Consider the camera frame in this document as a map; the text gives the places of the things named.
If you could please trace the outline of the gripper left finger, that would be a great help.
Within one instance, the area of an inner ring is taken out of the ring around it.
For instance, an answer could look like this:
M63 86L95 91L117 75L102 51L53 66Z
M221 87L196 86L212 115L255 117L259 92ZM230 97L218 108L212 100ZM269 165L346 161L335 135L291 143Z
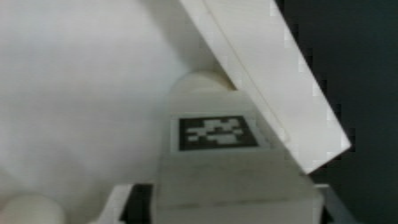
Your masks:
M152 184L117 185L93 224L150 224Z

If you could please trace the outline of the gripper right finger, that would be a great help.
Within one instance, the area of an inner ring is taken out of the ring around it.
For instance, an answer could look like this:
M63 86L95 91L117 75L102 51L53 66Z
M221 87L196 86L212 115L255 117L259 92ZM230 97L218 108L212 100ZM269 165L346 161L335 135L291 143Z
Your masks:
M324 199L317 224L362 224L349 213L332 186L317 184L316 188Z

